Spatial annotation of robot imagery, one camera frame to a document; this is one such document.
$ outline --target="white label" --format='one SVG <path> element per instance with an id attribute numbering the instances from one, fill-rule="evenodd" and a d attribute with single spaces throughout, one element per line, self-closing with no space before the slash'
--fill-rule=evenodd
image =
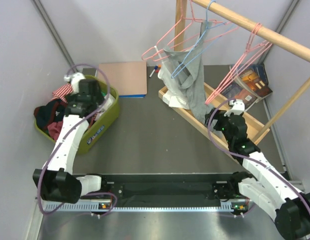
<path id="1" fill-rule="evenodd" d="M 250 101 L 252 99 L 252 97 L 250 95 L 248 95 L 247 97 L 245 97 L 246 101 Z"/>

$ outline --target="book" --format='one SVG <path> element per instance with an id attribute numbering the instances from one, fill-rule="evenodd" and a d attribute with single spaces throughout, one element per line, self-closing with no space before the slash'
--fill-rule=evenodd
<path id="1" fill-rule="evenodd" d="M 245 111 L 273 92 L 268 86 L 269 82 L 264 67 L 258 66 L 261 65 L 250 67 L 240 74 L 235 73 L 237 76 L 234 81 L 221 92 L 228 99 L 242 100 L 245 104 Z"/>
<path id="2" fill-rule="evenodd" d="M 143 98 L 147 94 L 146 61 L 101 63 L 98 67 L 106 74 L 110 85 L 118 91 L 120 97 Z M 100 72 L 97 78 L 104 79 Z"/>

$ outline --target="gray floor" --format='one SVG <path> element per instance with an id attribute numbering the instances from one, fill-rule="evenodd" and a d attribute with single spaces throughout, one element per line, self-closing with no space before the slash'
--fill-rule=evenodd
<path id="1" fill-rule="evenodd" d="M 228 66 L 206 66 L 206 82 L 216 87 Z M 242 168 L 170 109 L 158 97 L 163 82 L 154 75 L 148 94 L 140 99 L 120 99 L 119 118 L 88 154 L 77 156 L 74 173 L 232 173 Z M 263 103 L 249 111 L 267 122 Z M 260 142 L 267 159 L 280 171 L 282 164 L 273 135 Z M 57 212 L 41 225 L 39 240 L 280 240 L 269 216 L 256 207 L 245 218 L 217 213 L 114 212 L 98 220 L 76 213 Z"/>
<path id="2" fill-rule="evenodd" d="M 210 65 L 204 70 L 205 82 L 216 88 L 229 68 Z M 157 74 L 147 81 L 145 98 L 119 100 L 119 118 L 89 153 L 75 158 L 74 174 L 232 173 L 243 169 L 162 102 L 158 91 L 164 84 Z M 262 102 L 248 112 L 263 124 L 268 121 Z M 273 134 L 269 132 L 258 146 L 282 172 Z"/>
<path id="3" fill-rule="evenodd" d="M 283 240 L 258 207 L 236 219 L 216 212 L 113 212 L 100 220 L 82 215 L 62 226 L 75 215 L 44 217 L 38 240 Z"/>

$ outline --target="pink wire hanger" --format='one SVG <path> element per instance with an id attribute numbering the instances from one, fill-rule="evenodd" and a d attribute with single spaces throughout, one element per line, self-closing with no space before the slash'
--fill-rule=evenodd
<path id="1" fill-rule="evenodd" d="M 202 23 L 203 21 L 205 21 L 205 19 L 201 19 L 201 18 L 195 18 L 195 16 L 194 16 L 194 10 L 193 10 L 193 0 L 190 0 L 190 9 L 191 9 L 191 16 L 192 16 L 192 18 L 187 18 L 187 17 L 184 17 L 183 16 L 183 14 L 180 16 L 180 19 L 178 20 L 178 22 L 177 23 L 175 23 L 175 25 L 174 26 L 172 26 L 169 30 L 168 30 L 168 32 L 166 32 L 165 34 L 164 34 L 164 36 L 162 36 L 158 41 L 157 41 L 157 43 L 156 43 L 156 45 L 155 46 L 152 46 L 151 48 L 149 48 L 146 52 L 144 52 L 143 54 L 142 54 L 142 56 L 141 56 L 141 59 L 142 60 L 144 60 L 144 61 L 146 61 L 146 60 L 148 60 L 148 59 L 152 59 L 154 62 L 157 62 L 157 61 L 160 61 L 160 60 L 163 60 L 163 59 L 165 59 L 165 58 L 168 58 L 168 56 L 164 56 L 164 57 L 162 57 L 161 56 L 161 53 L 163 53 L 164 52 L 164 50 L 163 50 L 163 48 L 162 49 L 160 49 L 160 50 L 158 50 L 158 48 L 157 48 L 157 46 L 159 45 L 159 43 L 183 20 L 183 19 L 185 19 L 185 20 L 191 20 L 191 22 L 190 22 L 190 24 L 188 24 L 178 35 L 176 35 L 171 41 L 169 41 L 168 43 L 167 43 L 167 46 L 169 46 L 178 36 L 180 36 L 182 33 L 184 33 L 185 31 L 186 31 L 186 29 L 188 29 L 194 22 L 196 22 L 196 23 Z M 209 20 L 210 22 L 212 22 L 214 25 L 216 25 L 216 24 L 220 24 L 220 25 L 227 25 L 227 24 L 231 24 L 232 22 L 231 21 L 229 21 L 229 22 L 223 22 L 223 21 L 217 21 L 216 19 L 210 19 Z M 219 37 L 221 37 L 221 36 L 223 36 L 223 35 L 226 35 L 226 34 L 228 34 L 228 33 L 231 33 L 231 32 L 233 32 L 233 31 L 235 31 L 235 30 L 237 30 L 239 28 L 239 26 L 238 27 L 236 27 L 236 28 L 234 28 L 234 29 L 231 29 L 231 30 L 229 30 L 229 31 L 227 31 L 227 32 L 224 32 L 224 33 L 222 33 L 222 34 L 220 34 L 220 35 L 217 35 L 217 36 L 215 36 L 215 37 L 212 37 L 212 38 L 210 38 L 210 39 L 208 39 L 208 40 L 205 40 L 204 42 L 205 43 L 207 43 L 207 42 L 209 42 L 209 41 L 212 41 L 212 40 L 214 40 L 214 39 L 216 39 L 216 38 L 219 38 Z M 194 36 L 192 36 L 192 37 L 190 37 L 190 38 L 187 38 L 186 40 L 184 40 L 184 41 L 182 41 L 182 42 L 180 42 L 180 43 L 178 43 L 178 44 L 175 44 L 175 45 L 173 45 L 173 46 L 171 46 L 171 47 L 169 47 L 170 49 L 172 49 L 172 48 L 174 48 L 174 47 L 176 47 L 176 46 L 178 46 L 178 45 L 180 45 L 180 44 L 183 44 L 183 43 L 185 43 L 185 42 L 187 42 L 187 41 L 189 41 L 189 40 L 191 40 L 191 39 L 194 39 L 195 37 L 198 37 L 200 34 L 198 33 L 198 34 L 196 34 L 196 35 L 194 35 Z M 185 50 L 188 50 L 188 49 L 190 49 L 190 48 L 192 48 L 193 46 L 190 46 L 190 47 L 187 47 L 187 48 L 185 48 L 185 49 L 183 49 L 182 51 L 185 51 Z M 148 53 L 148 52 L 150 52 L 151 50 L 155 50 L 155 53 L 153 54 L 153 55 L 151 55 L 151 56 L 149 56 L 149 57 L 145 57 L 145 55 Z"/>
<path id="2" fill-rule="evenodd" d="M 218 95 L 220 94 L 228 85 L 231 84 L 231 82 L 234 81 L 235 78 L 237 78 L 242 71 L 244 71 L 245 69 L 247 69 L 256 59 L 258 59 L 265 51 L 267 51 L 271 46 L 272 43 L 270 43 L 269 41 L 262 41 L 261 43 L 255 45 L 252 47 L 252 43 L 254 40 L 255 35 L 257 34 L 257 32 L 260 30 L 260 28 L 262 27 L 262 24 L 257 23 L 255 25 L 255 27 L 253 28 L 253 30 L 250 33 L 250 36 L 248 38 L 247 44 L 246 44 L 246 48 L 245 48 L 245 52 L 242 54 L 242 56 L 238 59 L 238 61 L 235 63 L 235 65 L 231 68 L 231 70 L 229 71 L 229 73 L 224 77 L 224 79 L 220 82 L 220 84 L 218 85 L 218 87 L 211 93 L 211 95 L 209 95 L 209 97 L 206 99 L 205 104 L 209 104 L 212 102 L 212 100 Z M 239 69 L 238 67 L 240 66 L 240 64 L 244 61 L 244 59 L 247 57 L 247 55 L 255 50 L 258 51 L 249 59 L 247 60 L 246 63 L 244 63 Z"/>

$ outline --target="metal corner post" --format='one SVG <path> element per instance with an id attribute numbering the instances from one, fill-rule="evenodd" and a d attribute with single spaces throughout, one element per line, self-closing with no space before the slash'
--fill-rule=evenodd
<path id="1" fill-rule="evenodd" d="M 58 34 L 53 22 L 51 21 L 50 16 L 46 12 L 42 2 L 40 0 L 30 0 L 34 7 L 37 9 L 38 13 L 40 14 L 42 20 L 44 21 L 45 25 L 47 26 L 51 36 L 53 37 L 54 41 L 56 42 L 59 50 L 61 51 L 62 55 L 64 56 L 65 60 L 67 61 L 70 67 L 74 66 L 75 63 L 69 54 L 69 51 L 65 47 L 60 35 Z"/>
<path id="2" fill-rule="evenodd" d="M 284 29 L 284 27 L 286 26 L 286 24 L 288 23 L 289 19 L 291 18 L 294 10 L 296 9 L 296 7 L 298 6 L 298 4 L 301 2 L 301 0 L 291 0 L 289 6 L 288 6 L 288 9 L 286 10 L 284 16 L 282 17 L 282 19 L 280 20 L 275 32 L 276 33 L 281 33 Z M 262 54 L 262 56 L 259 58 L 258 60 L 258 64 L 263 64 L 265 59 L 267 58 L 267 56 L 269 55 L 270 53 L 270 50 L 272 49 L 271 46 L 266 52 L 264 52 Z"/>

